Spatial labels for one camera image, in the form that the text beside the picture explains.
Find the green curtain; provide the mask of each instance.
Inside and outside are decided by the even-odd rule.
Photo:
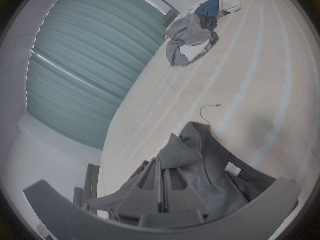
[[[31,51],[28,113],[102,149],[116,110],[163,43],[162,18],[144,0],[57,0]]]

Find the bed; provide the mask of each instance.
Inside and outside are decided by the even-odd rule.
[[[289,0],[239,0],[218,19],[218,42],[202,58],[170,66],[166,44],[116,112],[104,144],[97,196],[111,194],[170,133],[189,121],[210,123],[238,158],[302,187],[303,206],[319,176],[319,47]]]

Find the gray garment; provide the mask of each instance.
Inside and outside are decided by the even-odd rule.
[[[171,134],[158,157],[162,170],[181,169],[209,208],[207,222],[237,211],[275,181],[275,178],[250,167],[226,150],[211,135],[208,125],[196,122],[188,122],[179,137]],[[237,176],[225,171],[228,162],[241,169]],[[107,210],[111,218],[117,220],[116,208],[139,176],[136,174],[130,178],[114,194],[88,200],[90,208]]]
[[[171,40],[167,43],[166,56],[171,66],[186,66],[191,62],[181,54],[180,46],[192,45],[195,42],[213,41],[208,29],[202,29],[198,15],[191,13],[173,22],[165,31]]]

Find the clothing label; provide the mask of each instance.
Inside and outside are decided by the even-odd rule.
[[[241,169],[237,166],[235,166],[232,162],[228,162],[226,165],[226,168],[224,168],[225,171],[233,174],[234,176],[238,176],[241,172]]]

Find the gray sweater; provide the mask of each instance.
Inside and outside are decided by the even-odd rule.
[[[167,43],[166,56],[171,66],[186,66],[191,62],[181,54],[180,46],[192,45],[195,42],[214,39],[208,29],[202,29],[198,15],[191,13],[183,18],[173,22],[165,31],[167,37],[171,40]]]

